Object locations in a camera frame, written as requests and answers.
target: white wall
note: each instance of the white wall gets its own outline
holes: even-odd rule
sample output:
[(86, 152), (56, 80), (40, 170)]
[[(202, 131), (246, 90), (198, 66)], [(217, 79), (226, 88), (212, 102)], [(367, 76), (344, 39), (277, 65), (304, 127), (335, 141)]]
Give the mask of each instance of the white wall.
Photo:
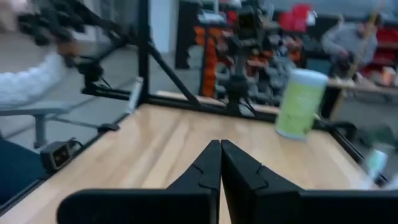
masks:
[(380, 11), (389, 15), (394, 12), (398, 0), (272, 0), (276, 9), (289, 10), (297, 3), (310, 3), (319, 14), (364, 16), (370, 13), (379, 2)]
[[(94, 1), (97, 0), (85, 0), (84, 2), (93, 12), (96, 12), (98, 9)], [(151, 0), (149, 13), (150, 26), (152, 27), (152, 39), (155, 42), (155, 46), (161, 53), (174, 52), (175, 39), (177, 36), (178, 0)], [(74, 35), (78, 40), (93, 42), (103, 41), (102, 37), (96, 40), (98, 37), (96, 36), (94, 27), (86, 27), (85, 34), (75, 32)]]
[(178, 0), (152, 0), (150, 2), (150, 26), (152, 27), (152, 38), (157, 50), (161, 53), (174, 51), (171, 46), (171, 38), (175, 36), (177, 23), (175, 5)]
[(9, 0), (0, 0), (0, 23), (1, 28), (4, 28), (6, 31), (16, 31), (17, 24), (15, 20), (15, 12), (14, 6), (21, 6), (23, 2), (19, 2), (20, 4), (12, 4)]

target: red storage bin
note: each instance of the red storage bin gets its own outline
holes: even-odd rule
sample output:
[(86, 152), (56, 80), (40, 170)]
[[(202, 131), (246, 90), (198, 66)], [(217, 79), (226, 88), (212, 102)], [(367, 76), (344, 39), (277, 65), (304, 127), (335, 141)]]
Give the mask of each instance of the red storage bin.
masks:
[(227, 21), (229, 24), (231, 24), (231, 25), (236, 24), (236, 21), (238, 20), (238, 16), (236, 15), (236, 12), (228, 11), (226, 13), (226, 15), (227, 15)]
[(394, 65), (395, 61), (396, 61), (395, 52), (377, 51), (373, 57), (373, 63), (376, 63), (378, 65), (392, 66)]
[(383, 28), (377, 32), (379, 42), (398, 43), (398, 30), (395, 28)]
[(292, 14), (296, 19), (307, 20), (310, 11), (312, 11), (312, 6), (310, 4), (299, 3), (292, 8)]
[(286, 31), (306, 32), (307, 18), (298, 18), (293, 13), (284, 12), (279, 16), (279, 25)]

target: wooden tabletop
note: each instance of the wooden tabletop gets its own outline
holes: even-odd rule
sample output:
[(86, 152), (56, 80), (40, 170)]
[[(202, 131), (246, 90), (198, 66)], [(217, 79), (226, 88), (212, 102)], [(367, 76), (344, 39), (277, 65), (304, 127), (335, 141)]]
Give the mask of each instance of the wooden tabletop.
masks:
[(398, 88), (377, 86), (367, 78), (362, 79), (359, 83), (355, 83), (352, 80), (340, 80), (333, 78), (329, 79), (328, 86), (341, 88), (344, 90), (356, 90), (368, 93), (398, 95)]
[[(307, 142), (279, 136), (274, 125), (142, 105), (0, 218), (1, 224), (54, 224), (67, 195), (88, 188), (166, 188), (212, 139), (229, 139), (305, 189), (361, 189), (362, 170), (328, 134)], [(230, 223), (224, 193), (220, 223)]]

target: office chair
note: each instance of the office chair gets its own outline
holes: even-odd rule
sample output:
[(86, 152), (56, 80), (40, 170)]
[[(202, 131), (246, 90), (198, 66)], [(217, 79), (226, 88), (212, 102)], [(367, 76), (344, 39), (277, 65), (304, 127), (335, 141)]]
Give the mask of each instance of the office chair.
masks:
[(70, 111), (70, 106), (60, 102), (39, 102), (29, 106), (0, 109), (0, 116), (30, 115), (35, 118), (35, 149), (47, 144), (45, 138), (45, 117), (48, 114), (63, 114)]
[(44, 175), (39, 154), (0, 139), (0, 212)]

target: green canister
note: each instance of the green canister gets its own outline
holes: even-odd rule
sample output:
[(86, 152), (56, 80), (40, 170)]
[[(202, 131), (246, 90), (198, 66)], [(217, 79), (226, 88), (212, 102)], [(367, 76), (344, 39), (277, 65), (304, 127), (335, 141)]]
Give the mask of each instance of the green canister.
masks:
[(276, 122), (276, 131), (305, 140), (328, 84), (328, 77), (307, 69), (292, 69)]

